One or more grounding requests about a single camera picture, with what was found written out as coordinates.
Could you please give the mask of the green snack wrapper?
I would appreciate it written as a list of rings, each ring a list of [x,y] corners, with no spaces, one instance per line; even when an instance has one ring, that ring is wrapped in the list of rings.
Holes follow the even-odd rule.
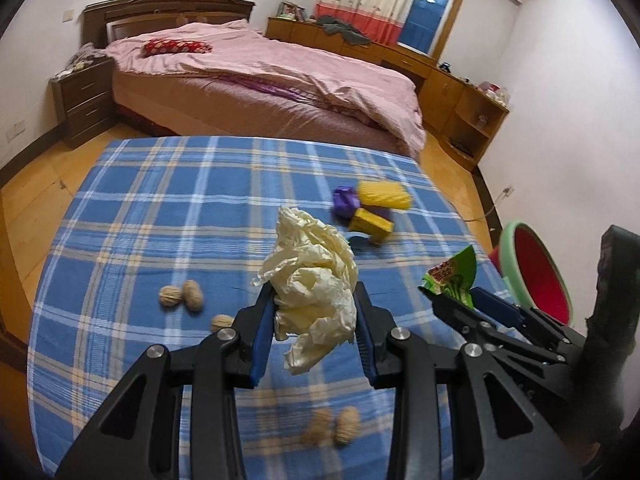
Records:
[[[419,288],[424,294],[445,295],[469,309],[474,309],[471,289],[476,277],[476,268],[474,248],[465,247],[427,270]]]

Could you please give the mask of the small yellow box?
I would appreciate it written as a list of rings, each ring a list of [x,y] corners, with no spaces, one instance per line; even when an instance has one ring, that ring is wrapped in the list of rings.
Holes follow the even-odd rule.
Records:
[[[394,224],[378,214],[358,208],[349,221],[349,232],[366,234],[372,244],[382,244],[393,233]]]

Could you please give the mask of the light blue plastic hook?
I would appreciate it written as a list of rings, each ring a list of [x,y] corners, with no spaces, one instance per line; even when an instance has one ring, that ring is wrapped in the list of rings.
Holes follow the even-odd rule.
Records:
[[[381,247],[371,242],[370,237],[362,233],[352,233],[347,237],[350,249],[358,260],[378,258]]]

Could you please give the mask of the white tissue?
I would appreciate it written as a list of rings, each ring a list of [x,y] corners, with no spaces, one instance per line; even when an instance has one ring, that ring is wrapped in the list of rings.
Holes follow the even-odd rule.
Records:
[[[344,235],[306,211],[281,207],[276,234],[254,284],[276,292],[274,336],[295,337],[284,352],[284,368],[301,375],[354,340],[358,269]]]

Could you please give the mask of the red bin with green rim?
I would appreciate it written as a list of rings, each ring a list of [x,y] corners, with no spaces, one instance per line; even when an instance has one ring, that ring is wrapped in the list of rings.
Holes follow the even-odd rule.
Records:
[[[573,325],[573,305],[548,248],[526,222],[507,224],[489,254],[517,304],[537,308],[555,321]]]

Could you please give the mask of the peanut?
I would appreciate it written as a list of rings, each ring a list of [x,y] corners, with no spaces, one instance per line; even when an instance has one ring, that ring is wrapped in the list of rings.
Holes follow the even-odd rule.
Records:
[[[165,309],[177,307],[182,303],[182,289],[174,285],[163,286],[158,292],[158,301]]]
[[[213,333],[222,330],[223,328],[230,328],[233,325],[234,317],[228,314],[216,314],[210,321],[210,329]]]
[[[345,446],[360,435],[360,430],[360,411],[356,406],[346,406],[336,416],[329,408],[315,408],[300,440],[313,446],[329,440],[336,446]]]
[[[182,284],[182,300],[190,312],[201,312],[204,308],[204,294],[201,286],[196,281],[186,280]]]

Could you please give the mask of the yellow sponge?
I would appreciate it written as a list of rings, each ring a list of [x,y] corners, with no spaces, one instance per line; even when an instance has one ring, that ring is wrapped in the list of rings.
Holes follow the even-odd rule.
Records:
[[[411,195],[395,181],[360,181],[356,187],[362,206],[407,210],[412,205]]]

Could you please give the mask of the purple wrapper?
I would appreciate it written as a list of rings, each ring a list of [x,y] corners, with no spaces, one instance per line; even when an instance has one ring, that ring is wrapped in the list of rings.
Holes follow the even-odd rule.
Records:
[[[363,205],[358,198],[356,188],[352,186],[339,186],[332,193],[332,211],[334,216],[341,222],[349,221],[358,208],[377,214],[390,221],[392,212],[388,208],[379,206]]]

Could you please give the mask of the long wooden cabinet desk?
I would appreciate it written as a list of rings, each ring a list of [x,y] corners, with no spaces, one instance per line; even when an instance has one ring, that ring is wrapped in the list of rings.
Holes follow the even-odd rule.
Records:
[[[509,115],[508,108],[488,89],[451,75],[401,47],[376,42],[355,46],[338,32],[329,35],[314,23],[285,18],[270,18],[266,37],[331,52],[367,70],[395,75],[416,94],[406,102],[418,107],[422,126],[450,158],[470,171],[478,166]]]

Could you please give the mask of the blue plaid tablecloth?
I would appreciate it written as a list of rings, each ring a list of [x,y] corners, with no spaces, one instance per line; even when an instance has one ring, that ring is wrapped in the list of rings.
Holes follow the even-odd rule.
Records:
[[[333,191],[391,180],[412,198],[378,258],[356,259],[371,300],[399,325],[456,348],[420,293],[423,274],[472,246],[448,200],[410,158],[302,141],[194,136],[108,144],[70,202],[44,263],[27,391],[40,463],[53,472],[88,419],[151,344],[179,349],[258,294],[283,206],[331,221]],[[196,281],[201,312],[165,309],[163,286]]]

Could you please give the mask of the blue window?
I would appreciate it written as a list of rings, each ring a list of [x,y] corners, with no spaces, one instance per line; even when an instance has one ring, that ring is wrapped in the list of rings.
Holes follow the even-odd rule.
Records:
[[[413,0],[398,44],[432,55],[453,4],[454,0]]]

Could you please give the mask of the dark clothes pile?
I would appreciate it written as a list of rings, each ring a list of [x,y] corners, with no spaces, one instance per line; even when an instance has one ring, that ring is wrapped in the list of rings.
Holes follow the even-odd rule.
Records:
[[[344,41],[352,46],[367,46],[371,40],[358,28],[352,26],[349,22],[345,22],[329,14],[318,16],[316,24],[328,35],[340,35]]]

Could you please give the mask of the dark wooden nightstand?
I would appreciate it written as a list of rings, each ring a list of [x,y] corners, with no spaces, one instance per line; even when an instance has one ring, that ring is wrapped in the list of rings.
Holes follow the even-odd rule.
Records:
[[[58,125],[68,148],[79,148],[115,125],[113,70],[111,58],[99,58],[50,80]]]

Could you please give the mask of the red floral pillow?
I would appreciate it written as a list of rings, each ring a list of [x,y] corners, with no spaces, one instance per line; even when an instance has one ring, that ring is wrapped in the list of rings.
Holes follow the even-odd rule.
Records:
[[[148,58],[153,55],[177,53],[209,53],[213,47],[207,42],[186,39],[160,38],[148,40],[141,48],[141,55]]]

